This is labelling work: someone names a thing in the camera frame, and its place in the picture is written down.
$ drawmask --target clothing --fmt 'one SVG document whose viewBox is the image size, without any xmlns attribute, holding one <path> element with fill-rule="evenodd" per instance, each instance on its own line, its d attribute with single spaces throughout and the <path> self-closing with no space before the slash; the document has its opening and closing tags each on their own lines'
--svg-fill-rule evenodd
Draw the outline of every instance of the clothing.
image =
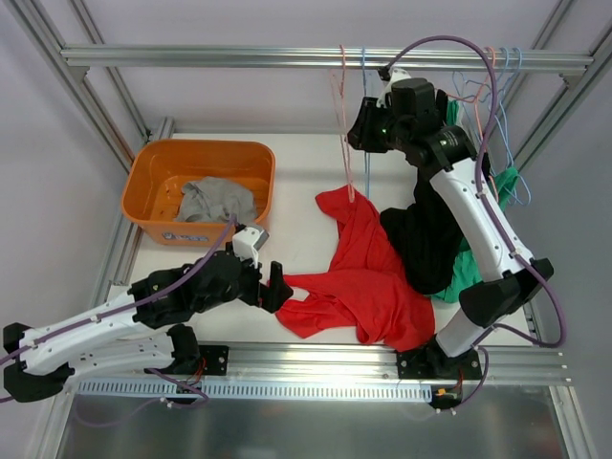
<svg viewBox="0 0 612 459">
<path fill-rule="evenodd" d="M 516 187 L 518 171 L 510 167 L 494 177 L 494 181 L 499 192 L 499 206 L 504 210 Z M 482 281 L 480 272 L 478 272 L 478 265 L 466 239 L 459 245 L 459 253 L 455 258 L 452 272 L 450 285 L 432 297 L 441 299 L 446 303 L 454 303 L 459 301 L 461 291 Z"/>
<path fill-rule="evenodd" d="M 175 222 L 226 223 L 235 214 L 239 223 L 257 217 L 252 191 L 227 179 L 206 177 L 183 185 L 183 201 Z"/>
<path fill-rule="evenodd" d="M 482 167 L 488 177 L 491 167 L 488 155 Z M 381 224 L 404 262 L 408 283 L 420 294 L 434 295 L 452 281 L 463 232 L 447 204 L 420 173 L 414 199 L 415 203 L 407 209 L 384 210 Z"/>
<path fill-rule="evenodd" d="M 289 299 L 278 320 L 302 338 L 328 328 L 357 327 L 363 344 L 380 340 L 398 351 L 420 346 L 435 328 L 431 301 L 405 281 L 402 260 L 379 223 L 379 213 L 357 191 L 349 203 L 344 186 L 316 197 L 318 207 L 338 221 L 339 242 L 328 273 L 285 275 L 308 291 Z"/>
</svg>

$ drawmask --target table surface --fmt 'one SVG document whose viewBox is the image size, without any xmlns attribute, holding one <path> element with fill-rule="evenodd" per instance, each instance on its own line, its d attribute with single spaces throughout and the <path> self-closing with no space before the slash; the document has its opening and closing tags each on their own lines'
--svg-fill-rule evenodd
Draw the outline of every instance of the table surface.
<svg viewBox="0 0 612 459">
<path fill-rule="evenodd" d="M 334 135 L 298 134 L 176 134 L 175 139 L 215 139 L 255 141 L 266 144 L 276 156 L 273 205 L 269 217 L 270 239 L 260 251 L 264 280 L 270 262 L 283 264 L 285 273 L 324 273 L 336 250 L 338 233 L 335 222 L 324 215 L 315 203 L 322 191 L 345 185 L 345 174 L 339 145 Z M 355 184 L 364 193 L 363 154 L 352 152 Z M 378 210 L 405 208 L 414 201 L 412 189 L 416 169 L 404 155 L 389 152 L 373 154 L 371 159 L 370 200 Z M 143 235 L 130 282 L 147 277 L 151 272 L 181 266 L 201 257 L 206 249 L 162 246 Z M 117 288 L 111 291 L 115 295 Z M 306 293 L 296 292 L 297 297 Z M 458 303 L 433 301 L 436 329 L 443 328 L 459 309 Z M 528 332 L 522 310 L 506 317 L 505 323 Z M 198 339 L 206 341 L 308 342 L 357 344 L 355 328 L 325 330 L 308 339 L 301 339 L 284 328 L 273 315 L 240 301 L 221 305 L 189 323 Z M 529 345 L 509 332 L 499 330 L 483 344 Z"/>
</svg>

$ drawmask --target logo on bin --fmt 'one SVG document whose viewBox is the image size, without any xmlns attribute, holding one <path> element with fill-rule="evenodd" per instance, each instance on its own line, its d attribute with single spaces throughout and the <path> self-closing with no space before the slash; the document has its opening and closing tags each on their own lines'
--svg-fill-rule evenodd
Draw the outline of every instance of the logo on bin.
<svg viewBox="0 0 612 459">
<path fill-rule="evenodd" d="M 206 236 L 190 236 L 188 234 L 174 234 L 173 232 L 163 232 L 162 236 L 168 241 L 191 241 L 191 242 L 207 242 Z"/>
</svg>

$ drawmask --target robotic arm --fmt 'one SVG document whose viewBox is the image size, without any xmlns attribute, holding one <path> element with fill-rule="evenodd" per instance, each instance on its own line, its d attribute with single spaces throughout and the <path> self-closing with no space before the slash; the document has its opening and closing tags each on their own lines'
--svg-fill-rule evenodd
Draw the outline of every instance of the robotic arm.
<svg viewBox="0 0 612 459">
<path fill-rule="evenodd" d="M 277 262 L 271 266 L 270 284 L 260 283 L 258 250 L 268 237 L 257 225 L 238 226 L 226 249 L 213 253 L 200 269 L 196 263 L 155 271 L 132 284 L 126 293 L 48 327 L 30 328 L 20 323 L 5 327 L 4 347 L 9 353 L 28 346 L 5 367 L 5 388 L 18 402 L 33 402 L 57 394 L 67 381 L 100 374 L 143 368 L 192 374 L 200 351 L 193 330 L 183 322 L 234 299 L 274 313 L 293 294 Z M 194 269 L 197 272 L 178 288 L 146 302 Z M 134 303 L 143 304 L 134 309 Z M 167 325 L 172 326 L 165 333 L 126 339 Z"/>
<path fill-rule="evenodd" d="M 474 180 L 476 151 L 461 127 L 444 123 L 446 94 L 436 95 L 430 82 L 400 69 L 386 77 L 389 84 L 381 99 L 363 98 L 348 141 L 356 150 L 404 152 L 444 199 L 470 243 L 483 282 L 460 294 L 459 312 L 415 354 L 426 360 L 432 376 L 456 375 L 458 361 L 474 343 L 539 291 L 540 284 L 516 256 L 528 260 L 545 279 L 552 276 L 553 267 L 546 258 L 534 259 L 494 200 L 492 211 L 504 234 L 486 212 L 481 197 L 489 190 L 483 180 L 479 192 Z M 513 241 L 513 252 L 504 241 L 506 235 Z"/>
</svg>

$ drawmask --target plastic bin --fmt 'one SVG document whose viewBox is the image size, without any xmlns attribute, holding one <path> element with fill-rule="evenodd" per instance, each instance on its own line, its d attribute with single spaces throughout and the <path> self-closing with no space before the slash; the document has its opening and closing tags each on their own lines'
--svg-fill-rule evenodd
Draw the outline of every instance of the plastic bin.
<svg viewBox="0 0 612 459">
<path fill-rule="evenodd" d="M 258 142 L 152 142 L 142 149 L 132 166 L 123 191 L 122 211 L 160 244 L 210 246 L 225 224 L 174 221 L 183 200 L 183 185 L 212 176 L 250 189 L 257 207 L 255 223 L 265 228 L 272 203 L 274 169 L 273 152 Z"/>
</svg>

